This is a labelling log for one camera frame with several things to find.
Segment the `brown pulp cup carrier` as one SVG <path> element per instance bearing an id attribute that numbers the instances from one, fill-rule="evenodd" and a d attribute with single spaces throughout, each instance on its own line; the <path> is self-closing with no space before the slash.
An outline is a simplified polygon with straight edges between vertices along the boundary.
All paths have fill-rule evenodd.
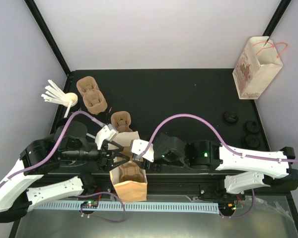
<path id="1" fill-rule="evenodd" d="M 133 154 L 130 152 L 130 147 L 124 147 L 124 151 L 121 153 L 129 156 L 130 161 L 119 166 L 119 171 L 120 171 L 119 182 L 125 182 L 125 181 L 135 181 L 140 183 L 145 182 L 145 177 L 142 173 L 142 170 L 135 162 L 132 161 Z"/>
<path id="2" fill-rule="evenodd" d="M 130 129 L 131 122 L 131 116 L 127 111 L 115 112 L 111 116 L 111 124 L 119 133 L 133 132 L 132 129 Z"/>

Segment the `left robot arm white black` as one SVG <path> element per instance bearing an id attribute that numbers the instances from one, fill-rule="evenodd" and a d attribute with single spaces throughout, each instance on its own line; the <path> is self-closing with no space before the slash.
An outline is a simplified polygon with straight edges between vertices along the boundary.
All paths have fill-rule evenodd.
<path id="1" fill-rule="evenodd" d="M 87 128 L 78 121 L 59 126 L 55 133 L 33 141 L 20 154 L 14 167 L 0 185 L 0 223 L 10 223 L 24 217 L 34 208 L 66 197 L 91 198 L 97 185 L 89 172 L 82 172 L 66 181 L 43 187 L 32 184 L 66 162 L 96 162 L 104 171 L 110 171 L 129 158 L 122 154 L 124 147 L 108 140 L 97 148 L 86 139 Z"/>

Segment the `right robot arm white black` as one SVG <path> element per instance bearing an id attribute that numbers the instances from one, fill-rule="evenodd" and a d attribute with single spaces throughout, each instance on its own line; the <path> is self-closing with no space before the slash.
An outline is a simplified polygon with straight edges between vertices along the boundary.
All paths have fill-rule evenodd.
<path id="1" fill-rule="evenodd" d="M 193 171 L 238 171 L 226 175 L 217 185 L 217 197 L 229 199 L 249 189 L 272 187 L 282 192 L 298 188 L 298 170 L 292 168 L 294 151 L 254 151 L 224 145 L 219 142 L 186 143 L 177 137 L 160 135 L 153 143 L 140 142 L 136 152 L 149 162 L 157 162 Z"/>

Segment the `brown paper bag white handles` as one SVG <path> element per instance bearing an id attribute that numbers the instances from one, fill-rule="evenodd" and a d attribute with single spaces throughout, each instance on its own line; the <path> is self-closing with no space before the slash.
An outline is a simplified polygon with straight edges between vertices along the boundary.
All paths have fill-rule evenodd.
<path id="1" fill-rule="evenodd" d="M 139 139 L 135 132 L 121 132 L 113 141 L 123 147 L 122 154 L 129 158 L 129 162 L 114 168 L 109 172 L 112 185 L 118 197 L 124 203 L 141 202 L 147 200 L 148 181 L 146 171 L 131 161 L 133 155 L 130 152 L 132 140 Z"/>

